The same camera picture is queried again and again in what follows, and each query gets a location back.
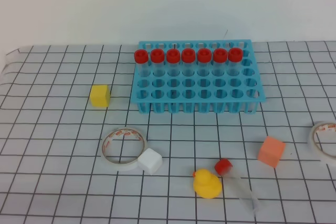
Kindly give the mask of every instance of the white background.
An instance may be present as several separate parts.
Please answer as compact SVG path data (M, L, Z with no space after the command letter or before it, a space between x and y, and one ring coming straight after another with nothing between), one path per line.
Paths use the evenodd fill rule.
M335 0L1 0L0 51L156 39L335 40Z

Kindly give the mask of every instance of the rubber duck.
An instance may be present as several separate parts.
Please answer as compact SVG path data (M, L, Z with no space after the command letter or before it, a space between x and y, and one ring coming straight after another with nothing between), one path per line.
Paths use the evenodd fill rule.
M207 169L199 169L193 174L194 190L205 199L217 197L222 191L222 183L217 176Z

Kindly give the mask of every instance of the orange cube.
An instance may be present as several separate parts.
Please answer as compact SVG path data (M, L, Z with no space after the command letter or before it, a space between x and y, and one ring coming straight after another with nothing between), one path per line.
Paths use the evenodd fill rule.
M268 136L260 148L258 160L276 168L285 150L285 147L285 143Z

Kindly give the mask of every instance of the tape roll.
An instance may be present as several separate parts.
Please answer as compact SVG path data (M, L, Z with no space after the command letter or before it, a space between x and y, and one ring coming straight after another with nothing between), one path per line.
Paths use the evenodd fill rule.
M107 157L106 152L108 149L113 148L112 147L112 140L115 136L134 136L135 139L139 139L139 141L142 141L143 147L142 151L139 154L138 157L136 157L132 161L128 162L115 162L111 160L109 157ZM121 128L117 129L110 134L107 135L107 137L104 138L104 140L101 141L101 159L103 162L107 163L109 167L113 168L116 171L128 171L137 168L138 166L138 158L140 155L147 149L147 140L139 133L139 131L133 129L133 128Z
M314 125L314 127L311 128L310 133L309 133L308 145L310 149L318 156L320 161L328 165L331 165L331 166L336 166L336 156L325 153L319 147L319 143L315 142L315 134L318 132L322 132L322 131L336 132L336 123L335 122L321 122L321 123Z

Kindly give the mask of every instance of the yellow cube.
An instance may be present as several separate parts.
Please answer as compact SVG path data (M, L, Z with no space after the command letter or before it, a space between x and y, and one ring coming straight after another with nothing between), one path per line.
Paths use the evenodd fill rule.
M90 101L94 107L108 107L110 90L107 85L93 85L90 92Z

